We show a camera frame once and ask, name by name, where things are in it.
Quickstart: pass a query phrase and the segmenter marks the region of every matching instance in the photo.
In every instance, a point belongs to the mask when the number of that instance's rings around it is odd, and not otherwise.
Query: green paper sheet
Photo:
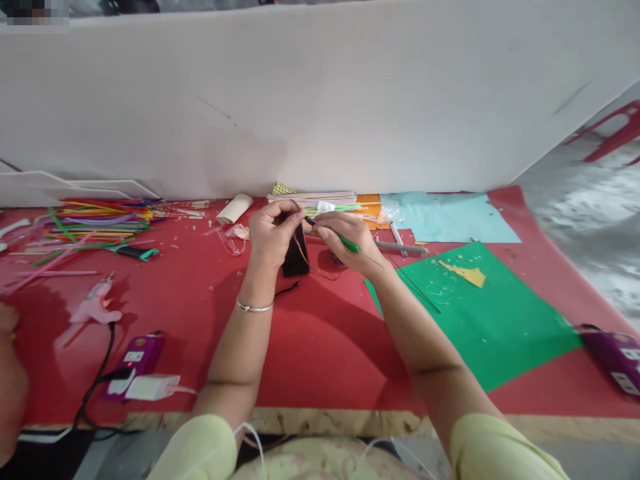
[[[456,267],[480,268],[487,276],[483,288],[448,270],[439,260]],[[562,315],[480,242],[400,270],[400,278],[432,314],[485,391],[582,345],[578,332]],[[407,276],[441,313],[422,298]],[[369,281],[366,284],[380,309],[373,286]]]

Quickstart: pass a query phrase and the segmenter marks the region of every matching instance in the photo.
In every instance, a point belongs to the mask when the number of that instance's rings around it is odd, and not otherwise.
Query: silver bracelet
[[[261,312],[261,311],[268,311],[271,310],[273,308],[273,304],[275,303],[275,301],[272,301],[271,304],[268,307],[264,307],[261,309],[257,309],[257,308],[253,308],[250,307],[248,305],[243,305],[242,303],[240,303],[240,300],[236,299],[235,300],[235,304],[240,307],[240,310],[244,311],[244,312]]]

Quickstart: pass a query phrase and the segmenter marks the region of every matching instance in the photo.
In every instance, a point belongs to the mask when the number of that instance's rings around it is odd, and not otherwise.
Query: paper roll
[[[222,212],[218,213],[218,216],[215,219],[218,220],[218,223],[221,225],[234,223],[238,218],[240,218],[240,215],[247,211],[252,203],[253,199],[250,196],[245,195],[244,193],[239,193],[222,210]]]

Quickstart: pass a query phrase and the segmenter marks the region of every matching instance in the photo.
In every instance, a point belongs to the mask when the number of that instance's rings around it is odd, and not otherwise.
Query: green pen
[[[305,220],[311,226],[314,226],[317,223],[314,219],[312,219],[310,217],[305,217]],[[340,240],[342,241],[342,243],[344,244],[344,246],[346,248],[348,248],[349,250],[351,250],[354,253],[358,253],[360,251],[360,247],[358,247],[354,242],[352,242],[351,240],[347,240],[342,235],[340,235],[338,232],[336,232],[335,234],[338,236],[338,238],[340,238]]]

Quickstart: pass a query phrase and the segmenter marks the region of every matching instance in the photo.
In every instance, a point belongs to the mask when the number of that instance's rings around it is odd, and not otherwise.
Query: white charger
[[[195,390],[178,386],[178,382],[180,382],[180,375],[163,375],[161,373],[140,375],[131,382],[125,398],[155,401],[170,397],[177,391],[198,394]]]

